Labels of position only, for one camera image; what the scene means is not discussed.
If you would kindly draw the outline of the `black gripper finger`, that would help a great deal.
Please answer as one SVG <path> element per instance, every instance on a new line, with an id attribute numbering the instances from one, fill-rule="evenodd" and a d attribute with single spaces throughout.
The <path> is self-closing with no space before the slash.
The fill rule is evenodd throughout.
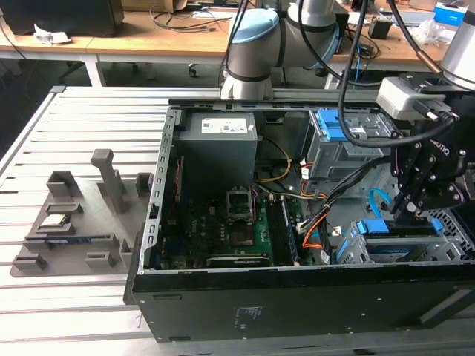
<path id="1" fill-rule="evenodd" d="M 410 214 L 419 217 L 423 211 L 452 208 L 465 202 L 465 192 L 455 182 L 423 181 L 411 193 Z"/>
<path id="2" fill-rule="evenodd" d="M 434 153 L 422 142 L 391 149 L 390 169 L 397 193 L 390 204 L 395 220 L 411 220 L 424 205 L 421 194 L 428 174 L 436 163 Z"/>

